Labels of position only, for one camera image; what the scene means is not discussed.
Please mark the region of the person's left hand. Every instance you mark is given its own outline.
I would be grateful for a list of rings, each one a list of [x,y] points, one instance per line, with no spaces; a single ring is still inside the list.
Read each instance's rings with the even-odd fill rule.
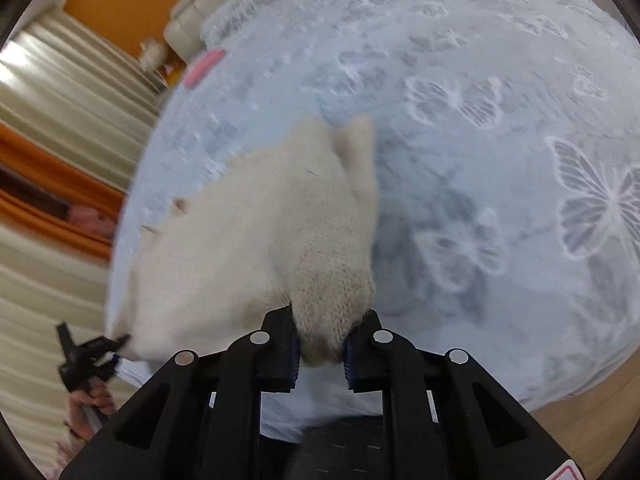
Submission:
[[[89,441],[98,431],[97,412],[112,416],[117,412],[111,390],[105,382],[95,379],[89,391],[75,390],[67,396],[66,422],[70,431]]]

